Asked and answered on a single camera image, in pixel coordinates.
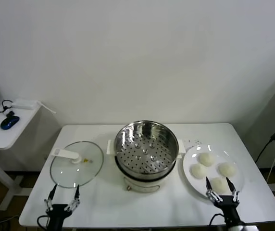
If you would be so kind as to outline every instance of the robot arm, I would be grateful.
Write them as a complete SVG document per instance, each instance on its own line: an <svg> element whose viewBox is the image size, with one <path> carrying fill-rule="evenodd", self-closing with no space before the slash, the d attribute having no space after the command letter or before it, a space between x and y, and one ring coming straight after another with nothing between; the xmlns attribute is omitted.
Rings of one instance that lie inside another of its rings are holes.
<svg viewBox="0 0 275 231"><path fill-rule="evenodd" d="M47 207L46 213L50 218L47 226L48 231L61 231L64 220L70 215L72 215L74 210L80 204L80 200L79 200L80 193L79 193L79 185L78 185L78 187L76 188L75 197L70 204L53 205L52 200L56 191L56 187L57 185L54 186L52 191L49 193L48 199L45 200L46 207Z"/></svg>
<svg viewBox="0 0 275 231"><path fill-rule="evenodd" d="M228 187L232 192L231 196L218 195L213 191L212 186L206 177L206 196L213 203L213 205L222 210L226 227L229 231L257 231L256 226L246 226L241 221L237 206L239 205L239 191L236 191L234 184L226 177Z"/></svg>

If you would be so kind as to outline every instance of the white plate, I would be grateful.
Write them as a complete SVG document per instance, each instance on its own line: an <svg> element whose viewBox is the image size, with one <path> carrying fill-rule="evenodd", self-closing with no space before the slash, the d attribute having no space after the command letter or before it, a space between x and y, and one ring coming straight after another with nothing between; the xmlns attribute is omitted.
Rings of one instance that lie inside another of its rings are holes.
<svg viewBox="0 0 275 231"><path fill-rule="evenodd" d="M203 179L196 179L190 173L190 168L193 164L199 163L198 156L201 153L209 153L215 157L215 163L211 167L205 167L207 170L207 177L209 180L216 178L216 177L223 177L218 170L218 166L221 163L229 162L234 165L237 170L235 176L229 178L232 183L234 184L237 191L241 191L244 185L244 177L241 169L235 163L235 161L230 157L230 155L213 145L197 145L193 148L190 148L183 158L183 169L187 180L190 184L198 191L202 196L206 197L206 178ZM229 189L223 195L231 195Z"/></svg>

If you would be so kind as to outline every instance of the small white desk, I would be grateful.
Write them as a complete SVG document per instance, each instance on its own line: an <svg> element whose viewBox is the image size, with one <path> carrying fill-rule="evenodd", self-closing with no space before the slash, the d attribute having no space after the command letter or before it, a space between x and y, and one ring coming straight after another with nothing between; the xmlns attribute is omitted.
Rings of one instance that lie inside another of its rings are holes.
<svg viewBox="0 0 275 231"><path fill-rule="evenodd" d="M26 110L26 109L16 109L14 108L13 111L15 115L20 117L18 123L16 123L12 128L9 130L2 130L0 128L0 150L6 150L13 146L16 140L19 138L21 133L24 131L28 123L32 120L34 115L38 112L40 105L38 105L33 110ZM0 113L0 124L6 118L3 113ZM3 199L0 210L6 210L11 199L15 195L29 195L31 189L21 188L19 183L23 179L22 176L18 176L15 180L11 179L1 168L0 168L0 182L3 183L9 191L7 192L5 198Z"/></svg>
<svg viewBox="0 0 275 231"><path fill-rule="evenodd" d="M243 167L245 184L240 193L238 213L246 223L275 221L275 197L252 157L230 124L167 125L178 139L199 140L203 144L224 147ZM104 153L108 140L114 139L122 125L68 125L62 128L53 148L64 148L76 141L92 141ZM22 226L37 226L37 217L45 215L44 199L54 183L50 177L50 155L19 218ZM100 173L80 187L81 204L65 219L64 228L137 228L206 226L220 212L209 201L201 199L181 177L182 160L166 184L154 193L126 191L123 176L113 156L105 155ZM69 203L75 189L58 187L54 204ZM224 224L216 218L214 225Z"/></svg>

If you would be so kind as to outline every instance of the electric cooking pot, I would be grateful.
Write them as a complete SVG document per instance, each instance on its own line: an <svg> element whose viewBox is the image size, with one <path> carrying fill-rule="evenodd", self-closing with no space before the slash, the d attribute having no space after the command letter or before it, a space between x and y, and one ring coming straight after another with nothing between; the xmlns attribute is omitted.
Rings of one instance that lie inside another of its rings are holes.
<svg viewBox="0 0 275 231"><path fill-rule="evenodd" d="M169 128L147 120L126 125L114 141L118 168L140 182L165 178L175 166L178 149L176 136Z"/></svg>

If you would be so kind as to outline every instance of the white wall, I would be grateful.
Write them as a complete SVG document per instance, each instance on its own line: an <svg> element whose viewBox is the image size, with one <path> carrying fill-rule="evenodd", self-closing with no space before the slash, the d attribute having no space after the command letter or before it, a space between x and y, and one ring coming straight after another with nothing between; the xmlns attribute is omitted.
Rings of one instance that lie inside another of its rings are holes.
<svg viewBox="0 0 275 231"><path fill-rule="evenodd" d="M275 94L275 1L0 0L0 93L62 124L232 122Z"/></svg>

